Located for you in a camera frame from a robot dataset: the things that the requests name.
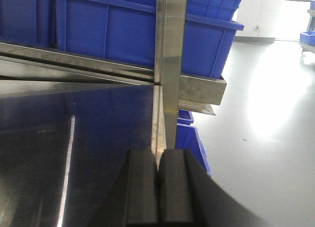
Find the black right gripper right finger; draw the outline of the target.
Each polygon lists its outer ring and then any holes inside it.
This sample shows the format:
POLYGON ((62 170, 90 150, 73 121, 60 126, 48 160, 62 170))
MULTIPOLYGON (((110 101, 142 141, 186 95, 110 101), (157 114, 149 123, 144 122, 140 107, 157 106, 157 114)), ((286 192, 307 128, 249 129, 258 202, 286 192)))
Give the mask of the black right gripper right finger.
POLYGON ((189 150, 165 150, 159 164, 162 227, 265 227, 226 193, 189 150))

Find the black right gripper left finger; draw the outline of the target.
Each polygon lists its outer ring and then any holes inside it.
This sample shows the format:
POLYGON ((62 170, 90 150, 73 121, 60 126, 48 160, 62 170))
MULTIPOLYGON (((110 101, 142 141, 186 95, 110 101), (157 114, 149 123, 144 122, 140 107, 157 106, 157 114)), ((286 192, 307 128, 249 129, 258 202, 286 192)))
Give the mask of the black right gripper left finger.
POLYGON ((100 208, 98 226, 156 227, 156 174, 151 151, 128 151, 122 170, 100 208))

